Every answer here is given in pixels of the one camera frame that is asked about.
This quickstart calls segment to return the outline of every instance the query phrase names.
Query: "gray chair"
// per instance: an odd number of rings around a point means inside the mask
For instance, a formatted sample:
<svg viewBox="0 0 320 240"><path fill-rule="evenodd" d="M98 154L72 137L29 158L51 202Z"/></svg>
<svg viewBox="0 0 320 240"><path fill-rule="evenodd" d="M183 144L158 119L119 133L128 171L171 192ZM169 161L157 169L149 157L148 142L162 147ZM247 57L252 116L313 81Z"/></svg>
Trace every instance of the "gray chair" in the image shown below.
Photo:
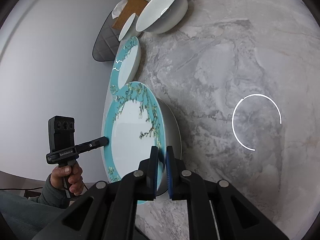
<svg viewBox="0 0 320 240"><path fill-rule="evenodd" d="M96 61L104 62L116 58L120 45L118 40L120 31L111 28L115 20L110 13L99 32L92 51L92 56Z"/></svg>

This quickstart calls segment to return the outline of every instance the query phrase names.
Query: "metal screw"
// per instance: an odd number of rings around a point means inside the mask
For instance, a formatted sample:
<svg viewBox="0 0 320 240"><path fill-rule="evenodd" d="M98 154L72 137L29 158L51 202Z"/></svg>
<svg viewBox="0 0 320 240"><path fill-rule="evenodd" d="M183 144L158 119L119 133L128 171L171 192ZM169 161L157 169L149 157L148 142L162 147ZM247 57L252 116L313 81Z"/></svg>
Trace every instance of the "metal screw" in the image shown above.
<svg viewBox="0 0 320 240"><path fill-rule="evenodd" d="M227 182L226 180L220 180L219 181L219 185L221 186L221 187L228 187L229 186L229 182Z"/></svg>
<svg viewBox="0 0 320 240"><path fill-rule="evenodd" d="M143 171L137 170L133 173L135 177L141 177L143 175Z"/></svg>
<svg viewBox="0 0 320 240"><path fill-rule="evenodd" d="M104 181L99 181L99 182L97 182L96 187L98 189L101 189L101 188L104 188L106 185L107 184Z"/></svg>
<svg viewBox="0 0 320 240"><path fill-rule="evenodd" d="M191 174L192 174L191 171L188 171L188 170L184 170L181 172L181 175L183 177L189 177Z"/></svg>

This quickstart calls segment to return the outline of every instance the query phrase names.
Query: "clothing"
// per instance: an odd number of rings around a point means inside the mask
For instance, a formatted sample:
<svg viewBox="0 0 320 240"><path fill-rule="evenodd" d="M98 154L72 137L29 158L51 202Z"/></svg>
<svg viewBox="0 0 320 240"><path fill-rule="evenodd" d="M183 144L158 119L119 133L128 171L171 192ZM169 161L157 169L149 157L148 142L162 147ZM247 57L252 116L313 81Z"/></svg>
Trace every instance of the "clothing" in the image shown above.
<svg viewBox="0 0 320 240"><path fill-rule="evenodd" d="M54 188L50 183L50 176L40 197L27 199L0 190L0 212L18 240L31 240L69 206L66 192ZM134 229L132 239L147 240L137 229Z"/></svg>

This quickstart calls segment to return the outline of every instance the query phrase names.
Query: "sleeve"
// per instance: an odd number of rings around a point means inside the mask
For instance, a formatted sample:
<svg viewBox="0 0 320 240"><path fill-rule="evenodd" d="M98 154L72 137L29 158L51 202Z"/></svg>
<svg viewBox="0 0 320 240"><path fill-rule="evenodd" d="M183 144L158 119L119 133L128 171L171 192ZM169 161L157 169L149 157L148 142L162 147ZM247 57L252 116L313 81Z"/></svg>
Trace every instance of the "sleeve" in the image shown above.
<svg viewBox="0 0 320 240"><path fill-rule="evenodd" d="M31 197L29 200L52 207L67 208L70 204L70 199L67 198L64 190L56 189L51 185L50 177L51 174L44 184L41 195L39 197Z"/></svg>

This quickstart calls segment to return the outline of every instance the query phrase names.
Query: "marble countertop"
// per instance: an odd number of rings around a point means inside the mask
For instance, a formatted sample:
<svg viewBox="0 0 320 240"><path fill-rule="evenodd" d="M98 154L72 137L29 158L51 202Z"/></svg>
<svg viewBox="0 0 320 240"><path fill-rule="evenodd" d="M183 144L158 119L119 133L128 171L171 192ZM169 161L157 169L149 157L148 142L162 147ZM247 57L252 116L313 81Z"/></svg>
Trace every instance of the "marble countertop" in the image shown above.
<svg viewBox="0 0 320 240"><path fill-rule="evenodd" d="M204 179L229 180L290 239L320 210L320 28L301 0L188 0L167 33L143 33L135 80L172 109L182 160ZM245 99L234 116L241 98ZM185 201L138 205L156 240L189 239Z"/></svg>

